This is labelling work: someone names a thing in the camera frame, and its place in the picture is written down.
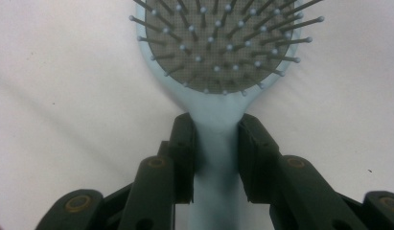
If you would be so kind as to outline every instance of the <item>white background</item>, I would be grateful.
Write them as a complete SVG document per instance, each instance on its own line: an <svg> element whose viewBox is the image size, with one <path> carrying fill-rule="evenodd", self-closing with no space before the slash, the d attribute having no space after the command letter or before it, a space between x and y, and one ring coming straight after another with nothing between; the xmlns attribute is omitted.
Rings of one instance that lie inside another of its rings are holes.
<svg viewBox="0 0 394 230"><path fill-rule="evenodd" d="M134 2L0 0L0 223L34 229L61 196L126 186L183 113L142 60ZM283 154L362 201L394 193L394 0L304 11L302 59L248 109ZM177 229L186 226L179 207ZM244 229L270 226L266 207Z"/></svg>

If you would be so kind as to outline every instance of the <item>white surface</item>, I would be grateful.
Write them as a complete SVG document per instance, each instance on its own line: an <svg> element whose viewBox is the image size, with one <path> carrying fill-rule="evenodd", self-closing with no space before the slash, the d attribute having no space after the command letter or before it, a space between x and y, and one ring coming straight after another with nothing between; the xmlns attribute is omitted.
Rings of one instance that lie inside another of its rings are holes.
<svg viewBox="0 0 394 230"><path fill-rule="evenodd" d="M105 196L183 110L140 57L132 1L0 1L0 223L34 229L61 196ZM248 109L339 192L394 193L394 0L330 0L287 75ZM186 226L180 207L177 229ZM265 229L266 208L245 229Z"/></svg>

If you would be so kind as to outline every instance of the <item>hairbrush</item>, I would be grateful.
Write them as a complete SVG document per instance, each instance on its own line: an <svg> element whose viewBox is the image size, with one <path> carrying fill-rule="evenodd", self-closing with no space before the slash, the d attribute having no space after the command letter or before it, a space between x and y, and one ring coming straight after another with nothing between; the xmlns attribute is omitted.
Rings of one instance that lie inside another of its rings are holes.
<svg viewBox="0 0 394 230"><path fill-rule="evenodd" d="M303 20L322 0L134 0L137 40L154 76L190 113L198 149L189 229L239 229L238 121L286 75Z"/></svg>

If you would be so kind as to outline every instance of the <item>hairbrush bristle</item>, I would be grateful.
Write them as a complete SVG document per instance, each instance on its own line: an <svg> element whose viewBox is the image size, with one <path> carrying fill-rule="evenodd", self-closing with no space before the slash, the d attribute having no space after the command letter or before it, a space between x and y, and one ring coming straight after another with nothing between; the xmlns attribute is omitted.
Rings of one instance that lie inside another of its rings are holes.
<svg viewBox="0 0 394 230"><path fill-rule="evenodd" d="M134 0L146 12L145 20L133 16L146 28L151 60L186 87L212 94L241 92L258 85L277 70L290 45L309 43L310 37L293 39L296 29L323 21L323 17L300 22L302 10L320 2L295 7L297 0Z"/></svg>

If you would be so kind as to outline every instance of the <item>metal bristle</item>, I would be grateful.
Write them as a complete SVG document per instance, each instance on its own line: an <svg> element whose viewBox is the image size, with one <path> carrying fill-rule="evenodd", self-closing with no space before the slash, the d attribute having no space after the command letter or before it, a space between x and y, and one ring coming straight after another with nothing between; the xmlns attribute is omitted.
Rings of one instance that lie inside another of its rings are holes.
<svg viewBox="0 0 394 230"><path fill-rule="evenodd" d="M197 78L197 74L192 74L190 78L188 78L187 80L185 80L185 82L182 83L182 85L184 85L184 87L188 87L188 85Z"/></svg>
<svg viewBox="0 0 394 230"><path fill-rule="evenodd" d="M228 5L226 5L226 6L224 7L223 15L222 15L222 18L221 18L221 20L220 20L220 23L221 23L222 26L225 25L227 15L228 15L230 12L232 12L232 7L230 6L230 4L228 4Z"/></svg>
<svg viewBox="0 0 394 230"><path fill-rule="evenodd" d="M151 14L152 14L153 16L157 17L158 19L160 19L160 21L162 21L164 24L166 24L166 25L167 25L168 27L170 27L171 29L174 28L174 25L173 25L171 22L169 22L166 18L164 18L164 17L160 14L159 11L157 11L157 10L152 10L152 11L151 11Z"/></svg>
<svg viewBox="0 0 394 230"><path fill-rule="evenodd" d="M185 54L187 54L188 56L191 55L191 54L193 53L193 52L192 52L188 47L186 47L184 44L180 45L180 46L179 46L179 49L180 49L181 51L183 51Z"/></svg>
<svg viewBox="0 0 394 230"><path fill-rule="evenodd" d="M304 9L306 9L306 8L312 6L313 4L316 4L316 3L320 2L320 1L322 1L322 0L313 0L311 2L308 2L308 3L304 4L304 5L301 5L300 7L295 8L295 9L293 9L291 11L283 13L283 15L285 17L287 17L287 16L292 15L292 14L294 14L296 12L302 11L302 10L304 10Z"/></svg>
<svg viewBox="0 0 394 230"><path fill-rule="evenodd" d="M250 12L242 19L242 22L246 23L248 19L250 19L252 16L255 16L256 14L256 9L251 9Z"/></svg>
<svg viewBox="0 0 394 230"><path fill-rule="evenodd" d="M289 0L288 2L284 3L283 5L279 6L278 9L280 11L282 11L284 8L286 8L287 6L293 4L294 2L296 2L297 0Z"/></svg>
<svg viewBox="0 0 394 230"><path fill-rule="evenodd" d="M193 36L193 40L194 41L198 41L198 36L197 36L197 33L196 33L195 26L188 27L188 31L191 32L191 35Z"/></svg>
<svg viewBox="0 0 394 230"><path fill-rule="evenodd" d="M270 51L263 50L263 51L252 51L251 52L251 56L252 57L256 57L256 56L273 56L273 55L277 55L277 54L278 54L278 50L277 49L272 49Z"/></svg>
<svg viewBox="0 0 394 230"><path fill-rule="evenodd" d="M143 2L142 0L133 0L134 2L136 2L137 4L139 4L140 6L142 6L144 9L148 10L149 12L152 11L152 7L147 5L145 2Z"/></svg>
<svg viewBox="0 0 394 230"><path fill-rule="evenodd" d="M311 43L313 41L312 37L302 38L302 39L295 39L295 40L285 40L279 41L275 43L275 46L284 46L284 45L292 45L292 44L299 44L299 43Z"/></svg>
<svg viewBox="0 0 394 230"><path fill-rule="evenodd" d="M283 40L283 39L286 39L283 35L282 36L275 36L275 37L271 37L271 38L268 38L268 39L261 40L259 42L259 44L261 46L264 46L264 45L267 45L269 43L272 43L272 42L275 42L275 41L279 41L279 40Z"/></svg>
<svg viewBox="0 0 394 230"><path fill-rule="evenodd" d="M163 33L166 34L166 35L169 35L170 37L175 39L177 42L181 42L182 41L182 38L179 37L177 34L174 34L169 28L164 28L163 29Z"/></svg>
<svg viewBox="0 0 394 230"><path fill-rule="evenodd" d="M199 11L200 11L200 14L201 14L201 16L200 16L200 27L201 28L205 28L206 27L206 16L205 16L205 14L206 14L206 12L208 10L205 7L201 7Z"/></svg>
<svg viewBox="0 0 394 230"><path fill-rule="evenodd" d="M167 42L165 42L165 41L157 40L157 39L151 39L151 38L146 38L146 37L142 37L142 36L137 36L137 40L138 41L146 41L148 43L153 43L153 44L162 45L162 46L166 46L167 45Z"/></svg>
<svg viewBox="0 0 394 230"><path fill-rule="evenodd" d="M212 43L214 43L214 41L215 41L215 38L214 37L212 37L212 36L210 36L210 37L208 37L208 40L207 40L208 42L206 43L206 50L207 51L210 51L211 50L211 47L212 47Z"/></svg>
<svg viewBox="0 0 394 230"><path fill-rule="evenodd" d="M220 29L220 27L222 26L221 21L216 21L215 22L215 29L212 32L212 37L213 38L217 38L218 37L218 30Z"/></svg>
<svg viewBox="0 0 394 230"><path fill-rule="evenodd" d="M309 25L312 25L312 24L315 24L315 23L323 22L324 20L325 20L325 18L323 16L320 16L320 17L318 17L316 19L313 19L313 20L309 20L309 21L306 21L306 22L302 22L302 23L299 23L299 24L292 25L292 26L283 27L283 28L280 29L280 31L282 33L284 33L284 32L292 31L292 30L295 30L295 29L298 29L298 28L301 28L301 27L309 26Z"/></svg>
<svg viewBox="0 0 394 230"><path fill-rule="evenodd" d="M256 84L257 86L259 86L261 89L264 89L264 85L260 81L257 81L255 78L251 77L250 74L244 74L243 79L249 80L249 81L253 82L254 84Z"/></svg>
<svg viewBox="0 0 394 230"><path fill-rule="evenodd" d="M184 10L184 12L186 13L186 14L188 14L188 9L185 7L185 4L184 4L184 2L182 1L182 0L177 0L178 1L178 4L182 7L182 9Z"/></svg>
<svg viewBox="0 0 394 230"><path fill-rule="evenodd" d="M166 9L166 11L170 14L170 15L174 15L174 11L164 2L164 0L157 0L161 6L163 6L164 9Z"/></svg>
<svg viewBox="0 0 394 230"><path fill-rule="evenodd" d="M172 59L175 58L175 54L174 53L170 53L167 55L159 55L159 56L151 56L150 60L159 60L159 59Z"/></svg>
<svg viewBox="0 0 394 230"><path fill-rule="evenodd" d="M295 63L299 63L301 61L300 57L285 57L285 56L274 56L270 55L268 56L270 59L280 59L280 60L286 60L286 61L293 61Z"/></svg>
<svg viewBox="0 0 394 230"><path fill-rule="evenodd" d="M135 22L135 23L138 23L138 24L140 24L140 25L142 25L142 26L144 26L144 27L146 27L146 28L149 28L149 29L151 29L151 30L154 30L154 31L156 31L156 32L161 32L161 31L162 31L162 29L160 29L160 28L158 28L158 27L156 27L156 26L153 26L153 25L150 24L150 23L144 22L144 21L142 21L142 20L140 20L140 19L138 19L138 18L135 18L135 17L132 16L132 15L129 16L128 19L129 19L130 21L133 21L133 22Z"/></svg>
<svg viewBox="0 0 394 230"><path fill-rule="evenodd" d="M232 0L232 2L230 3L230 6L232 7L232 10L231 10L231 12L233 11L233 9L235 8L235 5L236 5L236 2L237 2L238 0Z"/></svg>
<svg viewBox="0 0 394 230"><path fill-rule="evenodd" d="M176 66L175 68L173 68L173 69L167 71L167 72L164 74L164 76L168 77L170 74L172 74L172 73L174 73L174 72L176 72L176 71L178 71L178 70L182 70L182 69L184 69L184 68L185 68L184 64L179 64L179 65Z"/></svg>
<svg viewBox="0 0 394 230"><path fill-rule="evenodd" d="M270 73L276 74L276 75L278 75L280 77L284 77L286 75L286 73L284 73L284 71L273 69L273 68L270 68L270 67L267 67L267 66L260 66L259 68L262 69L262 70L266 70L266 71L268 71Z"/></svg>
<svg viewBox="0 0 394 230"><path fill-rule="evenodd" d="M253 4L255 0L249 0L246 5L244 5L243 9L241 10L241 14L245 14L247 10L250 8L251 4Z"/></svg>
<svg viewBox="0 0 394 230"><path fill-rule="evenodd" d="M245 36L245 37L243 38L243 41L248 41L248 40L252 39L253 37L255 37L255 36L257 36L257 35L260 35L260 34L266 32L266 31L267 31L267 27L262 26L262 27L260 28L260 30L256 30L255 32L253 32L253 33L251 33L251 34Z"/></svg>
<svg viewBox="0 0 394 230"><path fill-rule="evenodd" d="M200 9L200 1L196 0L196 4L197 4L197 10Z"/></svg>
<svg viewBox="0 0 394 230"><path fill-rule="evenodd" d="M243 21L239 21L238 25L237 25L235 28L233 28L233 30L230 31L230 32L226 35L226 37L227 37L228 39L232 38L232 36L233 36L237 31L240 31L240 30L243 28L243 26L244 26L244 22L243 22Z"/></svg>
<svg viewBox="0 0 394 230"><path fill-rule="evenodd" d="M304 14L302 12L300 12L293 18L286 19L286 20L284 20L284 21L282 21L282 22L280 22L278 24L275 24L275 25L272 25L272 26L268 27L268 30L271 32L271 31L273 31L273 30L275 30L277 28L289 25L291 22L293 22L295 20L298 20L298 19L301 19L303 17L304 17Z"/></svg>
<svg viewBox="0 0 394 230"><path fill-rule="evenodd" d="M217 14L218 13L219 2L220 2L220 0L215 0L214 8L212 10L212 14Z"/></svg>
<svg viewBox="0 0 394 230"><path fill-rule="evenodd" d="M233 51L237 52L237 51L241 50L242 48L246 48L246 47L250 47L250 46L251 46L251 42L250 41L246 41L246 42L244 42L242 44L233 46Z"/></svg>
<svg viewBox="0 0 394 230"><path fill-rule="evenodd" d="M188 22L187 17L184 14L184 12L185 12L184 9L181 7L181 5L176 5L175 9L179 12L179 15L181 16L181 20L184 23L184 27L189 28L191 25Z"/></svg>
<svg viewBox="0 0 394 230"><path fill-rule="evenodd" d="M223 55L224 53L232 52L232 51L233 51L233 45L232 45L232 44L228 44L228 45L226 45L226 47L221 48L221 49L219 50L219 53L220 53L221 55Z"/></svg>
<svg viewBox="0 0 394 230"><path fill-rule="evenodd" d="M278 14L280 14L280 10L275 9L269 16L265 17L263 20L261 20L259 23L257 23L253 29L257 30L260 27L264 26L271 18L277 16Z"/></svg>
<svg viewBox="0 0 394 230"><path fill-rule="evenodd" d="M257 10L257 15L262 14L262 12L267 9L272 3L274 2L274 0L268 0L262 7L260 7Z"/></svg>

